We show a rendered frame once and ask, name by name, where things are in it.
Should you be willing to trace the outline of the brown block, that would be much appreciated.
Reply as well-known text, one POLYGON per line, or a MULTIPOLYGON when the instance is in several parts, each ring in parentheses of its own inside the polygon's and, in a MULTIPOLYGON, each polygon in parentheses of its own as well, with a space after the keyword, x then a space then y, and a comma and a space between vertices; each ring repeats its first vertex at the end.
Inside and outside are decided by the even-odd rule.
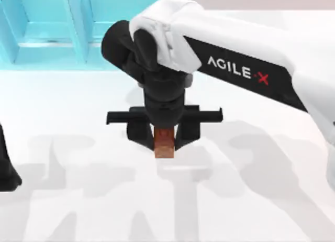
POLYGON ((156 159, 174 158, 174 129, 154 127, 154 156, 156 159))

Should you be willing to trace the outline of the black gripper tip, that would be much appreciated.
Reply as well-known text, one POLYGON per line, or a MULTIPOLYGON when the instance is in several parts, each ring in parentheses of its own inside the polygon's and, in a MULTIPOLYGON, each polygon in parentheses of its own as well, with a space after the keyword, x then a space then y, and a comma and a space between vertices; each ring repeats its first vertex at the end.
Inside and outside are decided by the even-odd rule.
POLYGON ((0 192, 12 192, 22 185, 7 151, 3 127, 0 124, 0 192))

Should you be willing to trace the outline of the light blue rack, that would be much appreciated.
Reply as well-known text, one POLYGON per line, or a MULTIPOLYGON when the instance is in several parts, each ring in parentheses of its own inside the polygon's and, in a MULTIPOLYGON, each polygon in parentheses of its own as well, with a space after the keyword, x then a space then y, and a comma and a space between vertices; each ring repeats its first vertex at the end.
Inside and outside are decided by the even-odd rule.
POLYGON ((104 33, 157 0, 0 0, 0 70, 113 70, 104 33))

